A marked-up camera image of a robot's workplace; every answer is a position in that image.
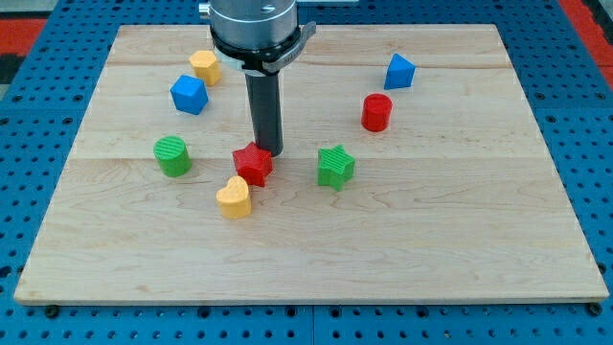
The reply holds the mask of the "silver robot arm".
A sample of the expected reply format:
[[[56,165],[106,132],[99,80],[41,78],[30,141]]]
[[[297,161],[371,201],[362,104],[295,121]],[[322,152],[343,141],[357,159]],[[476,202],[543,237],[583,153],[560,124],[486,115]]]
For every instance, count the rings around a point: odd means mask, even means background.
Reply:
[[[303,52],[316,23],[299,24],[296,0],[208,0],[198,11],[210,24],[217,58],[245,75],[256,145],[281,154],[279,74]]]

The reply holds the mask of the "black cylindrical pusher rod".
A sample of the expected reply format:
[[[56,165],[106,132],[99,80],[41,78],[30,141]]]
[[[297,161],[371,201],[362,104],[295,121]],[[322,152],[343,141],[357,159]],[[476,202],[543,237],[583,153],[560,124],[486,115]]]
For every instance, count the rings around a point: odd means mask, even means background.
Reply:
[[[273,157],[278,156],[284,148],[279,78],[246,75],[245,83],[255,143]]]

